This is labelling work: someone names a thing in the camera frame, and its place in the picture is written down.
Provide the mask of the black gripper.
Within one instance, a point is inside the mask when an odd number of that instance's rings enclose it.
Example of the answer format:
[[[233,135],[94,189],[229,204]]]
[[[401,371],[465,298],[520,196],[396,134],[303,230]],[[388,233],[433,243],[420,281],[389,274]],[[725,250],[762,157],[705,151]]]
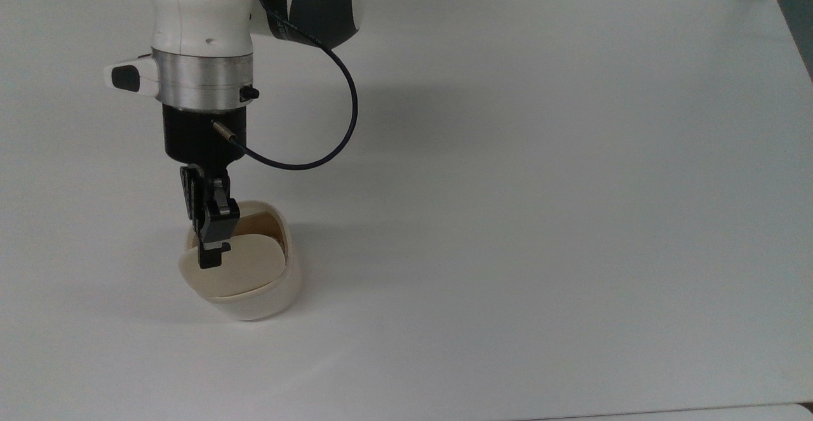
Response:
[[[204,178],[204,169],[226,169],[244,156],[214,127],[223,124],[241,142],[246,142],[246,109],[220,114],[194,112],[162,106],[165,152],[186,164],[180,167],[185,206],[192,230],[198,232],[198,262],[202,269],[220,267],[222,253],[231,250],[229,239],[240,218],[240,208],[231,196],[229,176]]]

